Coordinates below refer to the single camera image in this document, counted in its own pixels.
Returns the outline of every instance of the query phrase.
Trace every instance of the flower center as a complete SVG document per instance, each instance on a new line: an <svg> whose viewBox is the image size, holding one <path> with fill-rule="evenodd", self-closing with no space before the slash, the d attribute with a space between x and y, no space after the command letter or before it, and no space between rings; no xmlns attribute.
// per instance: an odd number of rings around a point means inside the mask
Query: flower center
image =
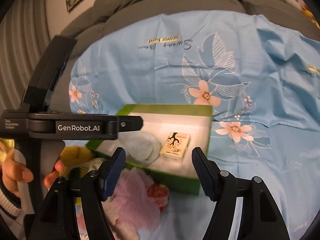
<svg viewBox="0 0 320 240"><path fill-rule="evenodd" d="M232 127L231 129L232 129L233 131L235 131L235 132L240 132L239 127L234 126L234 127Z"/></svg>
<svg viewBox="0 0 320 240"><path fill-rule="evenodd" d="M209 99L210 99L210 95L209 95L209 93L205 93L205 94L203 95L203 97L204 97L205 99L207 99L207 100L209 100Z"/></svg>

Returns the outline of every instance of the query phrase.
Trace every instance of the open cardboard box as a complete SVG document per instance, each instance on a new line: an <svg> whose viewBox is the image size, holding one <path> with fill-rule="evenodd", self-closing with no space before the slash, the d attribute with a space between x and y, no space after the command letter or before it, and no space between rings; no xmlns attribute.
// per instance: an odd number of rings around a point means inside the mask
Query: open cardboard box
<svg viewBox="0 0 320 240"><path fill-rule="evenodd" d="M198 195L200 181L191 160L195 147L201 147L207 154L212 123L212 106L203 105L126 105L117 115L139 115L144 121L141 131L155 135L163 146L171 132L188 133L190 143L185 151L182 163L157 158L149 165L128 156L126 168L139 167L169 189L185 194ZM99 157L110 157L116 147L122 146L116 141L90 141L86 145Z"/></svg>

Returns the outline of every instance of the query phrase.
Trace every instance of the human hand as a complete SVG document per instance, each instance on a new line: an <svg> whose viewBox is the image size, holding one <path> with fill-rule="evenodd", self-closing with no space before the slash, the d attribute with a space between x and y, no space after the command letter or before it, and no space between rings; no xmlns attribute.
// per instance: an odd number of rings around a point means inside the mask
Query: human hand
<svg viewBox="0 0 320 240"><path fill-rule="evenodd" d="M4 186L17 197L19 196L17 182L31 182L33 180L32 172L24 165L17 163L13 159L14 149L7 154L5 161L2 163L2 181ZM44 185L50 188L59 172L64 172L65 167L61 160L58 160L54 165L53 172L44 178Z"/></svg>

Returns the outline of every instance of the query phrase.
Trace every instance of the fingernail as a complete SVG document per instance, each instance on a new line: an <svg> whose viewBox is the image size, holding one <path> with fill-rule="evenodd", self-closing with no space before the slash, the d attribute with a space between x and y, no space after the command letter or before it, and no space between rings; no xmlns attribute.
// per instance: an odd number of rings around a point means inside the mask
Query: fingernail
<svg viewBox="0 0 320 240"><path fill-rule="evenodd" d="M32 181L33 174L30 171L22 171L22 179L24 181Z"/></svg>

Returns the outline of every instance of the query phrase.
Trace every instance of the green box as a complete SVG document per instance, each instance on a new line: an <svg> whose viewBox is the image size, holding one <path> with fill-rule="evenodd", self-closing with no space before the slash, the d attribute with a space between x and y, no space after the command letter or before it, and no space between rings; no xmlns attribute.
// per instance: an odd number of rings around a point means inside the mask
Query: green box
<svg viewBox="0 0 320 240"><path fill-rule="evenodd" d="M148 166L142 166L141 164L127 160L125 167L128 169L132 169L133 167L143 169L156 182L166 185L170 190L190 195L199 195L200 181L192 165L191 151L194 147L201 147L207 155L212 122L212 106L126 105L117 115L140 115L144 120L144 126L141 130L151 132L158 137L161 143L165 142L170 132L190 133L190 144L181 166L177 165L177 168L172 168L172 164L164 165L162 160L156 160ZM99 147L103 145L102 143L103 141L89 141L86 147L92 150L98 157L109 158L108 155L99 150Z"/></svg>

